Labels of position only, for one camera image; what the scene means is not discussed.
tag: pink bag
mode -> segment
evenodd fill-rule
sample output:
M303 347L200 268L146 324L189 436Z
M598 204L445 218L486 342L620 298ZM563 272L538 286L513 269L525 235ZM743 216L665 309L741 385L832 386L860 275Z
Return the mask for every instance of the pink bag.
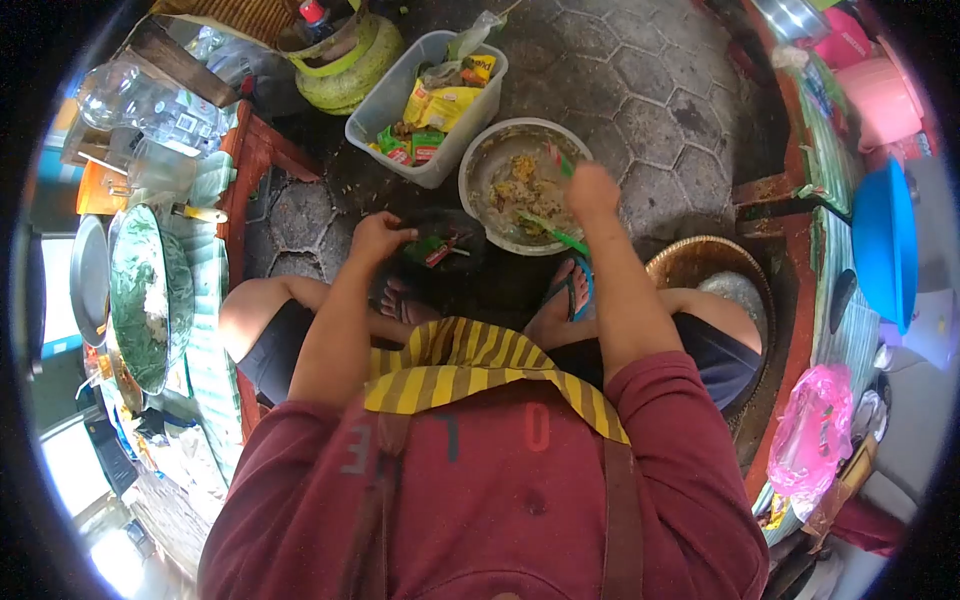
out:
M770 447L767 476L774 492L819 499L840 459L850 458L850 378L846 365L817 365L794 386Z
M831 32L813 50L830 69L845 69L871 56L870 39L856 19L835 8L826 9L824 16Z

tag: maroon shirt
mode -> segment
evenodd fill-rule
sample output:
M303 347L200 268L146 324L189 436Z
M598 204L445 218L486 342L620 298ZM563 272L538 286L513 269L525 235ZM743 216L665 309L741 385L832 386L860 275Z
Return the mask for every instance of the maroon shirt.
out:
M646 598L759 598L768 555L730 433L693 360L666 352L611 381L636 455ZM206 541L202 598L332 598L376 414L288 400L253 430ZM393 597L599 597L600 438L552 384L517 381L411 420L391 522Z

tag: green patterned bowl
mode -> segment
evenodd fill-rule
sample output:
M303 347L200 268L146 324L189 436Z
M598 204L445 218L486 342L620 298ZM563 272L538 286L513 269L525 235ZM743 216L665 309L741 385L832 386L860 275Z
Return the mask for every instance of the green patterned bowl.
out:
M159 394L193 327L193 277L180 242L160 230L146 204L133 206L117 233L110 314L133 380Z

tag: red bottle cap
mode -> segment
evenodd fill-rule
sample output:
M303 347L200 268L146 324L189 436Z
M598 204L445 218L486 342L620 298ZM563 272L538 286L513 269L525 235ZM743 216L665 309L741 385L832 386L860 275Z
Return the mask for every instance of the red bottle cap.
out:
M300 3L300 14L303 15L307 23L313 24L323 19L326 11L324 7L317 4L317 0L303 0Z

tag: yellow handle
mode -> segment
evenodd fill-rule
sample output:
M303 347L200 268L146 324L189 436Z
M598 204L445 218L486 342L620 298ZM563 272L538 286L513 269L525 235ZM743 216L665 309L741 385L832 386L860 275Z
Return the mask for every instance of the yellow handle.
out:
M196 206L185 206L183 216L208 223L226 223L228 218L226 212L219 208L197 208Z

